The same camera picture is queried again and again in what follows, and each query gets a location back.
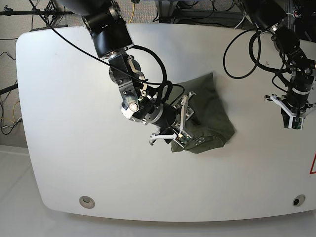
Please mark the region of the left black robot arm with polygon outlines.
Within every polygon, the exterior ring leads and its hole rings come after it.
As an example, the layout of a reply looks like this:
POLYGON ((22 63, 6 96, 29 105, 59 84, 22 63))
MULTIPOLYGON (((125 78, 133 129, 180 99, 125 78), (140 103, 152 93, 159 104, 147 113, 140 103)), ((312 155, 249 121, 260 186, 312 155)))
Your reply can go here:
POLYGON ((272 34, 282 59, 282 67, 273 73, 287 89, 285 95, 267 95, 266 99, 280 106, 284 128, 301 130, 307 114, 315 109, 308 102, 315 81, 315 61, 307 58, 299 38, 284 24, 287 14, 276 1, 238 0, 236 4, 255 27, 272 34))

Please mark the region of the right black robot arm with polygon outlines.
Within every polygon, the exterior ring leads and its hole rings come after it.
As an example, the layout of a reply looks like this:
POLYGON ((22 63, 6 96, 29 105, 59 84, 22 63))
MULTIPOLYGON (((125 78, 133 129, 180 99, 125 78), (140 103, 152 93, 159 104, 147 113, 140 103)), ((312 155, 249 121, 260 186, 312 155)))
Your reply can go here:
POLYGON ((115 0, 62 0, 60 3, 81 16, 98 58, 108 60, 110 78, 118 85, 122 97, 122 114, 128 120, 145 125, 150 123, 158 128, 150 136, 150 144, 162 139, 185 147, 193 138, 185 123, 194 113, 188 107, 194 92, 181 93, 173 102, 167 102, 175 84, 167 79, 166 68, 153 51, 133 43, 118 3, 115 0), (162 72, 160 83, 145 78, 134 56, 126 53, 129 48, 154 57, 162 72))

